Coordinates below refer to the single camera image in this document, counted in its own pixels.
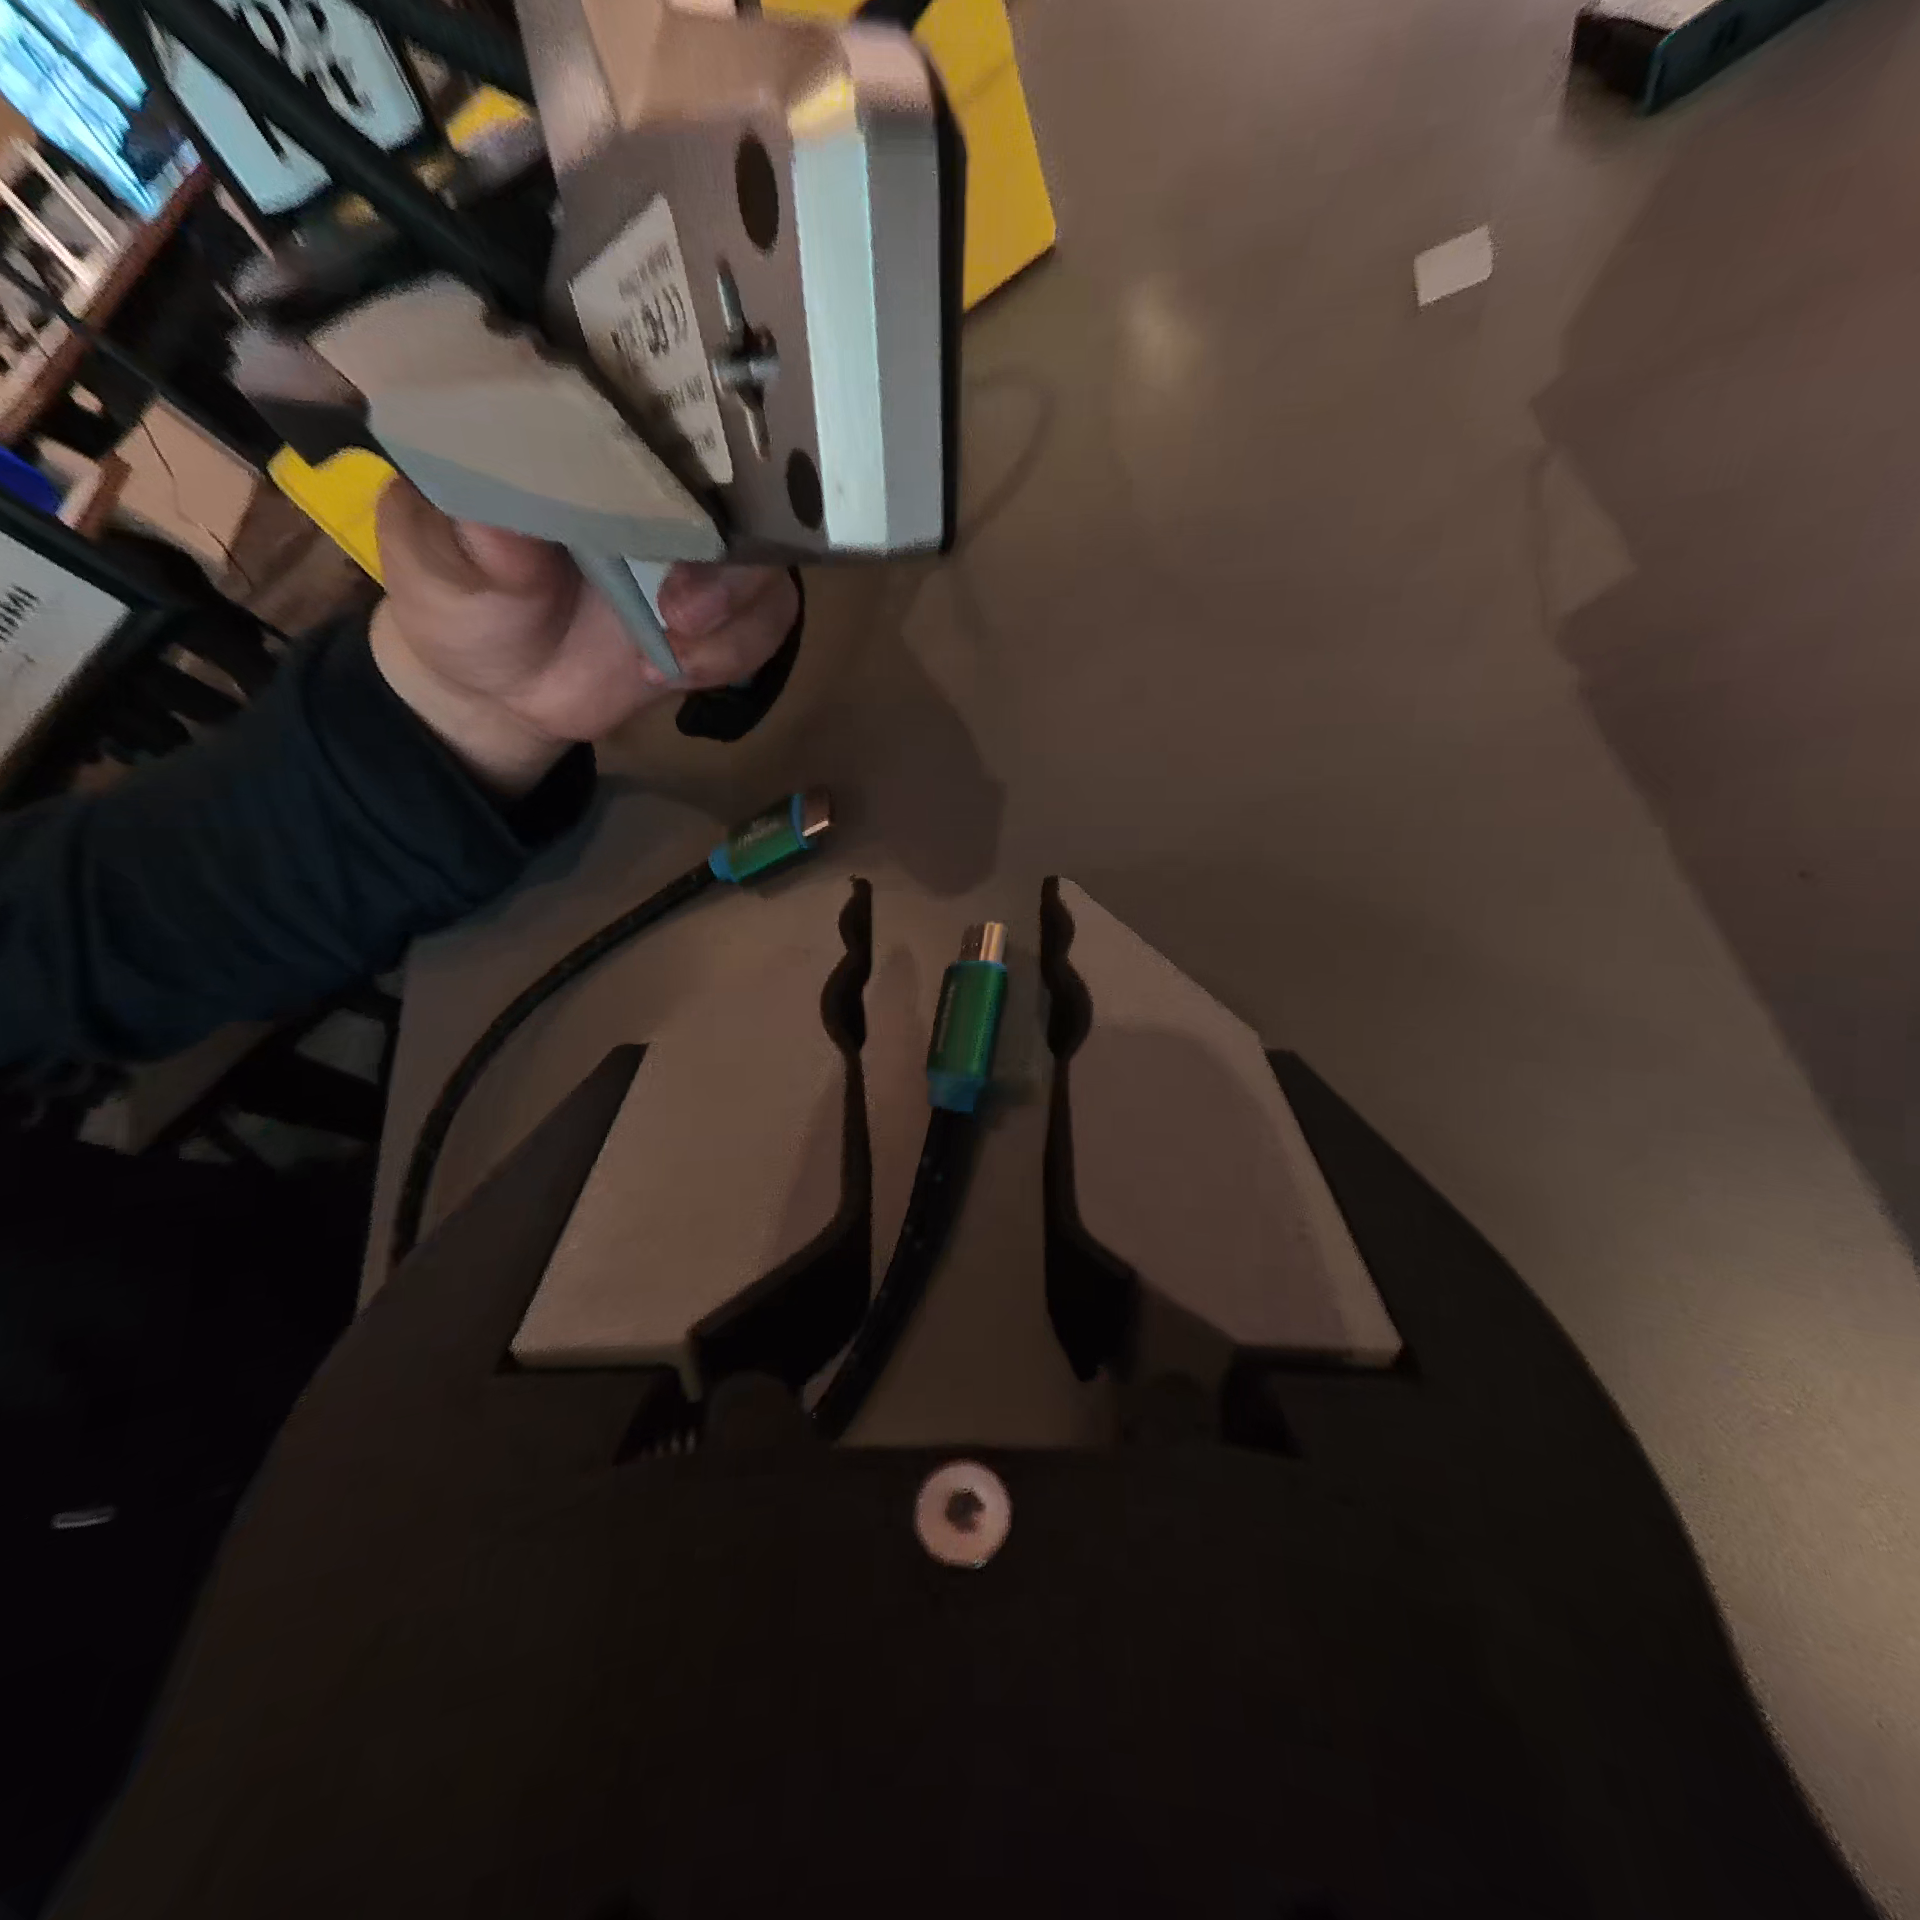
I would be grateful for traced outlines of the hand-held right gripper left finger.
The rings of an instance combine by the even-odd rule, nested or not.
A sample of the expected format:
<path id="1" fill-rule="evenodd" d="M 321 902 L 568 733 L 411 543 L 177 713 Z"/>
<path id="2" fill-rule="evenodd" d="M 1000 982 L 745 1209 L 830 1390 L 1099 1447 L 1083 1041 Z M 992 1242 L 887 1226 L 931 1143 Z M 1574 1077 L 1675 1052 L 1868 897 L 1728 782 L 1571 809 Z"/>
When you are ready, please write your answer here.
<path id="1" fill-rule="evenodd" d="M 643 1044 L 508 1355 L 802 1390 L 872 1286 L 866 878 L 756 902 L 749 944 Z"/>

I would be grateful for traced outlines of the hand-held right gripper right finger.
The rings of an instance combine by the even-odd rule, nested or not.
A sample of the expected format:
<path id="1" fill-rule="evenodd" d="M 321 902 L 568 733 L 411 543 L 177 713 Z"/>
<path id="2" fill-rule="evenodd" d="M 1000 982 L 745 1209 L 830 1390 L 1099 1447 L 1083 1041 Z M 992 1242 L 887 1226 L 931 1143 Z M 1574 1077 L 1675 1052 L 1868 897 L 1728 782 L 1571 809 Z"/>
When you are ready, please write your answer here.
<path id="1" fill-rule="evenodd" d="M 1074 1378 L 1394 1367 L 1405 1339 L 1250 1023 L 1044 878 L 1044 1311 Z"/>

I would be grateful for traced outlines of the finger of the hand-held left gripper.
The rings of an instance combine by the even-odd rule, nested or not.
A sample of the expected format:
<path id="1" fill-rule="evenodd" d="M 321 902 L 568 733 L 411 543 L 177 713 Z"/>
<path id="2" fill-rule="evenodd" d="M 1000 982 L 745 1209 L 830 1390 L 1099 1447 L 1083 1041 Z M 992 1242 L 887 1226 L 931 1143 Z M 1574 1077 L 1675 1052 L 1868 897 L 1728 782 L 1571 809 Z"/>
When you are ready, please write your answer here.
<path id="1" fill-rule="evenodd" d="M 626 108 L 651 59 L 651 2 L 518 2 L 516 30 L 561 210 L 611 229 L 646 186 Z"/>
<path id="2" fill-rule="evenodd" d="M 302 464 L 382 456 L 449 518 L 619 562 L 724 555 L 611 398 L 463 281 L 411 281 L 310 333 L 242 320 L 232 384 Z"/>

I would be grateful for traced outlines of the black hdmi cable green plugs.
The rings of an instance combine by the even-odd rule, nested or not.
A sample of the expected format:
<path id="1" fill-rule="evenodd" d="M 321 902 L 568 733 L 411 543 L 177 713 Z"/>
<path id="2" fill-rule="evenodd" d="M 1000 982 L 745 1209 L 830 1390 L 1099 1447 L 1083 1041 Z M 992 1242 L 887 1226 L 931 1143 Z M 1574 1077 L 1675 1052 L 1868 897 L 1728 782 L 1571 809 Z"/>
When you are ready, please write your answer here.
<path id="1" fill-rule="evenodd" d="M 872 1397 L 879 1378 L 885 1376 L 898 1349 L 903 1327 L 917 1313 L 917 1303 L 954 1232 L 966 1170 L 974 1166 L 976 1108 L 989 1086 L 995 1065 L 1000 1019 L 1005 1000 L 1003 944 L 1003 925 L 974 925 L 964 936 L 964 951 L 943 974 L 925 1058 L 931 1120 L 917 1159 L 915 1188 L 909 1196 L 909 1209 L 901 1218 L 901 1233 L 882 1281 L 872 1278 L 869 1311 L 861 1313 L 844 1349 L 832 1358 L 836 1373 L 808 1403 L 808 1422 L 825 1443 L 838 1443 L 854 1423 L 866 1401 Z M 619 1052 L 619 1058 L 633 1068 L 626 1077 L 626 1092 L 638 1075 L 643 1044 L 646 1041 L 638 1041 Z M 721 1386 L 731 1380 L 724 1378 L 716 1390 L 687 1390 L 672 1373 L 643 1373 L 656 1373 L 665 1378 L 665 1414 L 651 1414 L 640 1423 L 643 1447 L 653 1451 L 688 1447 L 692 1435 L 707 1423 L 707 1403 L 717 1397 Z"/>

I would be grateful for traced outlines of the person's left forearm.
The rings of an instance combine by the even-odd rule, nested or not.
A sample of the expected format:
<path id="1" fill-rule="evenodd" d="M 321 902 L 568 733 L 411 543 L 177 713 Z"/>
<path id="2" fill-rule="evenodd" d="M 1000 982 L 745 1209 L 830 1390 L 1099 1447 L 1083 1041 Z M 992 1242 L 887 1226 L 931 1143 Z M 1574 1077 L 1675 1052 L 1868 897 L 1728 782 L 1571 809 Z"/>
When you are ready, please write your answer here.
<path id="1" fill-rule="evenodd" d="M 2 1124 L 234 1023 L 384 974 L 576 830 L 571 744 L 496 794 L 382 678 L 369 617 L 242 717 L 98 794 L 2 815 Z"/>

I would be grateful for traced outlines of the person's left hand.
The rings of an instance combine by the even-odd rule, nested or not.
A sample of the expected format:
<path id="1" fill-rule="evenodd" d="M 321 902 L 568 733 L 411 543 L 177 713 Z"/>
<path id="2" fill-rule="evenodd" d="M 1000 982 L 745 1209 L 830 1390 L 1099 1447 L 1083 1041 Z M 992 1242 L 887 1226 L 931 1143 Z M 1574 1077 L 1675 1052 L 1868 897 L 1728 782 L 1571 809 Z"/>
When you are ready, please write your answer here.
<path id="1" fill-rule="evenodd" d="M 505 796 L 651 709 L 745 685 L 799 617 L 782 572 L 672 565 L 658 615 L 680 676 L 665 676 L 549 543 L 449 518 L 408 481 L 384 486 L 374 537 L 384 598 L 372 660 L 419 721 Z"/>

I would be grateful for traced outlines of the yellow plastic bin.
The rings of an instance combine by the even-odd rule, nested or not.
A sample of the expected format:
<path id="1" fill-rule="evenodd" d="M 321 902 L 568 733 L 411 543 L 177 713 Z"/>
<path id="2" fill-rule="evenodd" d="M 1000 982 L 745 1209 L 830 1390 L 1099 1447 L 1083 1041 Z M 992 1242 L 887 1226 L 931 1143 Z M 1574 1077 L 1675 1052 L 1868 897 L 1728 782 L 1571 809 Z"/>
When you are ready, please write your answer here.
<path id="1" fill-rule="evenodd" d="M 766 2 L 778 18 L 901 26 L 931 56 L 966 148 L 964 313 L 1038 266 L 1058 243 L 1038 137 L 1023 89 L 1005 2 Z M 394 478 L 369 442 L 335 429 L 314 453 L 282 444 L 272 484 L 369 578 L 379 578 L 372 517 Z"/>

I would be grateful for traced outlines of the black framed white sign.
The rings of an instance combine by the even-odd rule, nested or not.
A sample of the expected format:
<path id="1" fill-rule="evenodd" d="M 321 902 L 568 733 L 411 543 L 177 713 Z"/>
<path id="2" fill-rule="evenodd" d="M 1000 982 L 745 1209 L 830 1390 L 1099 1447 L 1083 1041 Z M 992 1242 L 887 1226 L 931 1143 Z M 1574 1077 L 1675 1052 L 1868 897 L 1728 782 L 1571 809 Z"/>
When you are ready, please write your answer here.
<path id="1" fill-rule="evenodd" d="M 2 498 L 2 782 L 170 604 L 62 518 Z"/>

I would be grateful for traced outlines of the person's dark clothed body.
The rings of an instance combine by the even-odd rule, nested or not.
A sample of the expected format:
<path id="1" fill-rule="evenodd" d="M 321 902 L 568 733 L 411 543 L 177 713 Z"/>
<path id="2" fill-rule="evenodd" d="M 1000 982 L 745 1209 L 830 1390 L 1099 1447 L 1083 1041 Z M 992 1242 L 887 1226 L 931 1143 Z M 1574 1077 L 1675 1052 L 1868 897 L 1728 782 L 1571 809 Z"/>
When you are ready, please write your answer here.
<path id="1" fill-rule="evenodd" d="M 350 1321 L 382 1094 L 242 1068 L 126 1153 L 112 1068 L 2 1075 L 2 1916 L 130 1770 L 215 1549 Z"/>

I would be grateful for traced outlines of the black battery pack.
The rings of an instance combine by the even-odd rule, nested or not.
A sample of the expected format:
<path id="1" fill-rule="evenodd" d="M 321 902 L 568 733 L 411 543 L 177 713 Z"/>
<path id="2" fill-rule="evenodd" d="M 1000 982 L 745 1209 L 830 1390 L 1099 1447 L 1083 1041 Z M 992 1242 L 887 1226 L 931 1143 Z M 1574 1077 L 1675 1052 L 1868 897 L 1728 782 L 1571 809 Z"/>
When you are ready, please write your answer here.
<path id="1" fill-rule="evenodd" d="M 1580 2 L 1571 19 L 1571 71 L 1660 113 L 1821 2 Z"/>

